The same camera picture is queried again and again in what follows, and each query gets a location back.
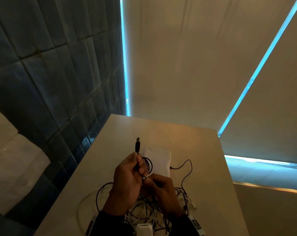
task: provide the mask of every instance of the hand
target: hand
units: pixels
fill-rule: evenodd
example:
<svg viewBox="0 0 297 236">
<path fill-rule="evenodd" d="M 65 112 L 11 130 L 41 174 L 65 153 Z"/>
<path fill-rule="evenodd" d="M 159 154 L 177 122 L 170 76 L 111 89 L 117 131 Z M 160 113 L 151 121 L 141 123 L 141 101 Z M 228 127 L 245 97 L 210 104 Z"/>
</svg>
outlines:
<svg viewBox="0 0 297 236">
<path fill-rule="evenodd" d="M 144 189 L 157 198 L 160 209 L 170 221 L 185 215 L 180 207 L 172 179 L 158 174 L 151 174 L 143 182 Z"/>
<path fill-rule="evenodd" d="M 142 176 L 148 168 L 141 154 L 128 155 L 115 169 L 114 184 L 103 207 L 106 214 L 122 216 L 136 202 L 142 184 Z"/>
</svg>

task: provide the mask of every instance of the white table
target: white table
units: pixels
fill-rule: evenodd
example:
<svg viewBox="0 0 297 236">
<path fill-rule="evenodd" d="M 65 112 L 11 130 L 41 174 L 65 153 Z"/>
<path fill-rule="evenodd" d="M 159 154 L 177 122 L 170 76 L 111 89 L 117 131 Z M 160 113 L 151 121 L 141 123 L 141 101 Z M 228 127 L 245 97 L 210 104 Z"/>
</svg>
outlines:
<svg viewBox="0 0 297 236">
<path fill-rule="evenodd" d="M 181 166 L 186 159 L 192 161 L 193 171 L 183 184 L 197 205 L 191 214 L 206 236 L 249 235 L 215 130 L 112 114 L 35 236 L 82 235 L 75 216 L 78 204 L 92 191 L 113 181 L 115 167 L 134 151 L 137 137 L 141 139 L 141 149 L 159 146 L 170 150 L 173 167 Z M 171 170 L 174 185 L 179 187 L 189 171 L 187 163 L 179 170 Z M 84 230 L 91 220 L 94 201 L 95 197 L 90 197 L 80 207 Z"/>
</svg>

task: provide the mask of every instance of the left hand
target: left hand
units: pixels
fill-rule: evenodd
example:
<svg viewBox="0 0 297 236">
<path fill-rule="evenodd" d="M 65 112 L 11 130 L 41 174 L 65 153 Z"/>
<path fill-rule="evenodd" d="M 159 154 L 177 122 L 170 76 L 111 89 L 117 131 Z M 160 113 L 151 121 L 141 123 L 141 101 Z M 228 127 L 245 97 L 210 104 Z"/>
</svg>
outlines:
<svg viewBox="0 0 297 236">
<path fill-rule="evenodd" d="M 114 184 L 103 207 L 106 214 L 122 216 L 136 202 L 142 184 L 142 176 L 148 175 L 148 168 L 141 154 L 127 156 L 115 169 Z"/>
</svg>

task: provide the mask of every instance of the tiled wall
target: tiled wall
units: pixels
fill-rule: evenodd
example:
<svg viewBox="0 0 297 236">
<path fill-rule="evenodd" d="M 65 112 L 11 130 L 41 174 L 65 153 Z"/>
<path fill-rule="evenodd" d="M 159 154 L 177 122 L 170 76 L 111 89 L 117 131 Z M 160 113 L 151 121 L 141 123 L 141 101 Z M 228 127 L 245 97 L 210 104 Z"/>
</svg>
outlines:
<svg viewBox="0 0 297 236">
<path fill-rule="evenodd" d="M 0 0 L 0 112 L 51 161 L 6 217 L 38 227 L 110 114 L 126 114 L 122 56 L 119 0 Z"/>
</svg>

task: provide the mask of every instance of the black sleeve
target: black sleeve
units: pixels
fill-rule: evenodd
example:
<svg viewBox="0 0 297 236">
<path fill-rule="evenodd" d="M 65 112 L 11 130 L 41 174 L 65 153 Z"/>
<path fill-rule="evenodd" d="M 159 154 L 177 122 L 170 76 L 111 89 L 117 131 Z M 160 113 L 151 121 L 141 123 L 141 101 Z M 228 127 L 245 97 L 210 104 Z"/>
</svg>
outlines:
<svg viewBox="0 0 297 236">
<path fill-rule="evenodd" d="M 124 216 L 108 215 L 100 211 L 91 229 L 90 236 L 96 235 L 123 235 L 133 236 L 133 228 L 130 224 L 123 222 Z"/>
<path fill-rule="evenodd" d="M 183 215 L 171 224 L 171 233 L 169 236 L 199 236 L 198 231 L 193 226 L 187 215 Z"/>
</svg>

